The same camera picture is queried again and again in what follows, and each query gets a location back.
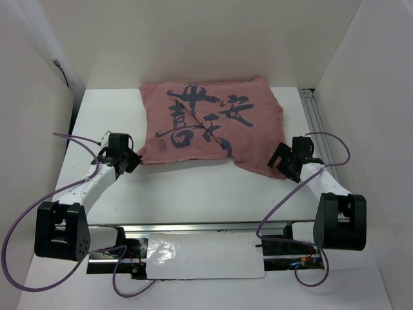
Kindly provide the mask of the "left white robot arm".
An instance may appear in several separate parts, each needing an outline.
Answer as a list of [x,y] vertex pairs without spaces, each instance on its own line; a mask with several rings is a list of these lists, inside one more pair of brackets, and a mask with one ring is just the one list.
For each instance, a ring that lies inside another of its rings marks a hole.
[[56,201],[45,201],[37,208],[36,256],[80,262],[99,250],[114,258],[126,253],[124,229],[106,224],[90,226],[87,214],[122,174],[134,171],[141,156],[132,150],[133,139],[128,134],[106,132],[101,143],[102,149],[80,184],[71,186]]

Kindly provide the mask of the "pink red patterned pillowcase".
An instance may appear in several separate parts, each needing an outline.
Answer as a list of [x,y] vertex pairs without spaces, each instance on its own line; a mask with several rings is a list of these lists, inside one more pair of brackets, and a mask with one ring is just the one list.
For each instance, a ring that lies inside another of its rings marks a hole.
[[144,164],[232,158],[246,171],[285,179],[268,166],[285,133],[283,107],[266,79],[167,82],[139,91],[147,122],[145,144],[138,152]]

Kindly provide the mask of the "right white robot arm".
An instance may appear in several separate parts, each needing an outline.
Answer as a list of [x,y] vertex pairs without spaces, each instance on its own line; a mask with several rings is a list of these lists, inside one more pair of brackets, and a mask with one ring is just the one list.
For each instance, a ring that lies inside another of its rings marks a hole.
[[[314,143],[311,135],[325,135],[336,139],[346,151],[346,159],[339,163],[326,164],[313,157]],[[297,183],[262,219],[256,233],[268,219],[295,193],[309,186],[319,199],[313,226],[313,240],[318,249],[362,251],[367,243],[367,200],[360,194],[352,194],[342,187],[327,171],[330,167],[346,165],[351,158],[347,144],[338,136],[327,132],[309,132],[292,139],[292,146],[280,143],[267,166],[277,170],[287,179]]]

